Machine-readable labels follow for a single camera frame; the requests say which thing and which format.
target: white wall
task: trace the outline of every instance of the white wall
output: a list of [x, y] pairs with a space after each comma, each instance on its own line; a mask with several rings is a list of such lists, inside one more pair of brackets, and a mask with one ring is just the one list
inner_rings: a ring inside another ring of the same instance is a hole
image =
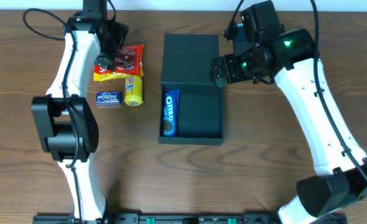
[[[112, 0], [120, 10], [234, 11], [239, 0]], [[245, 0], [242, 9], [264, 0]], [[367, 12], [367, 0], [315, 0], [319, 11]], [[311, 11], [309, 0], [274, 0], [278, 11]], [[81, 9], [82, 0], [0, 0], [0, 9]]]

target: yellow bottle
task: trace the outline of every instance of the yellow bottle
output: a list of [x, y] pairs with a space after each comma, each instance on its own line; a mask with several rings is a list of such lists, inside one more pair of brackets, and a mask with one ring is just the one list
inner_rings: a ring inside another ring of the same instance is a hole
[[141, 76], [130, 75], [126, 78], [126, 97], [124, 102], [128, 106], [138, 106], [143, 103], [142, 100], [142, 77], [144, 71], [141, 66]]

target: green light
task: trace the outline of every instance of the green light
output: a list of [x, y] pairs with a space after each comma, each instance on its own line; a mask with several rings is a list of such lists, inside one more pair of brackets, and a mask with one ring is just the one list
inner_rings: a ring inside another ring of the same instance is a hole
[[286, 47], [290, 47], [291, 42], [292, 42], [292, 40], [290, 40], [290, 41], [285, 41], [285, 42], [284, 42], [284, 45], [285, 45]]

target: box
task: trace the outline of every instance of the box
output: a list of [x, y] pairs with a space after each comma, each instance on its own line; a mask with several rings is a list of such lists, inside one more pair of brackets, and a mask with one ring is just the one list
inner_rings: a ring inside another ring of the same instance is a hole
[[[217, 35], [165, 35], [160, 144], [222, 144], [223, 89], [210, 79], [210, 61], [219, 56]], [[169, 90], [180, 90], [177, 132], [163, 137], [163, 102]]]

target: table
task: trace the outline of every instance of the table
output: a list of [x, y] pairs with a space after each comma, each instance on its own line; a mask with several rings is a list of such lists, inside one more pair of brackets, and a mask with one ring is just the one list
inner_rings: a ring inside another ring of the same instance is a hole
[[[29, 31], [22, 11], [0, 11], [0, 223], [30, 223], [36, 213], [72, 213], [60, 168], [43, 152], [30, 103], [44, 96], [64, 43]], [[67, 19], [73, 11], [55, 11]], [[311, 12], [279, 12], [286, 30], [313, 35]], [[220, 53], [232, 52], [221, 32], [231, 12], [118, 11], [129, 25], [125, 45], [144, 44], [144, 100], [139, 107], [99, 109], [97, 91], [123, 90], [123, 80], [90, 82], [88, 101], [100, 128], [95, 154], [109, 210], [144, 213], [242, 213], [275, 210], [295, 183], [314, 175], [309, 147], [290, 104], [276, 85], [225, 88], [222, 146], [158, 145], [164, 34], [219, 34]], [[31, 14], [48, 34], [52, 18]], [[330, 89], [358, 143], [367, 152], [367, 13], [321, 12], [320, 52]], [[367, 199], [343, 210], [367, 223]]]

